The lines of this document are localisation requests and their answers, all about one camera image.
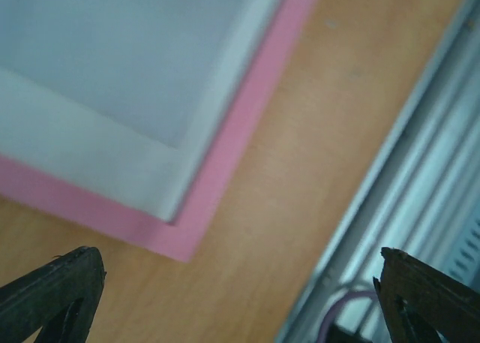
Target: wire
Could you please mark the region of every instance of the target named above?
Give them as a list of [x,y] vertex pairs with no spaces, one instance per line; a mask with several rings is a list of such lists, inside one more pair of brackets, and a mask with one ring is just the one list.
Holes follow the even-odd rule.
[[320,328],[318,329],[318,336],[316,338],[316,343],[326,343],[327,334],[329,332],[330,326],[335,322],[335,319],[344,308],[344,306],[354,299],[359,298],[370,298],[372,300],[377,300],[377,293],[373,290],[359,290],[359,291],[350,291],[346,292],[337,302],[333,303],[328,311],[323,317]]

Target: pink mat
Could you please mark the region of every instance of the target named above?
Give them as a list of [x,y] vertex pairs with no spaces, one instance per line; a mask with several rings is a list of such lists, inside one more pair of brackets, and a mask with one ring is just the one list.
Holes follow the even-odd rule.
[[174,225],[0,155],[0,193],[176,260],[205,234],[316,0],[283,0]]

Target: pink border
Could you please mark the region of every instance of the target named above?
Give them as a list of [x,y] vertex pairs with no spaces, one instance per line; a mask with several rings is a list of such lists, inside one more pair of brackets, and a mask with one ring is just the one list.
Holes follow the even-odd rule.
[[176,260],[191,258],[316,0],[284,0],[184,205],[168,225],[0,155],[0,192]]

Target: brown wood surface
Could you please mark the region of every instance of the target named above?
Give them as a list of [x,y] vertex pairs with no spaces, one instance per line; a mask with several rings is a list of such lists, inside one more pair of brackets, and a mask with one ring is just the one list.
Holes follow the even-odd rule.
[[0,198],[0,284],[93,245],[89,341],[272,341],[460,1],[319,0],[191,263]]

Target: gray surface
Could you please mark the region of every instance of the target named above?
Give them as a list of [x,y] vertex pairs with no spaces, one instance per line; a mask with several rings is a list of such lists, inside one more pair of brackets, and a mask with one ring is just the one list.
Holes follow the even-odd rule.
[[[445,34],[277,341],[314,341],[336,292],[371,288],[382,246],[444,267],[480,198],[480,29],[464,24],[475,2]],[[381,342],[379,318],[357,302],[338,323]]]
[[0,65],[180,144],[245,0],[0,0]]

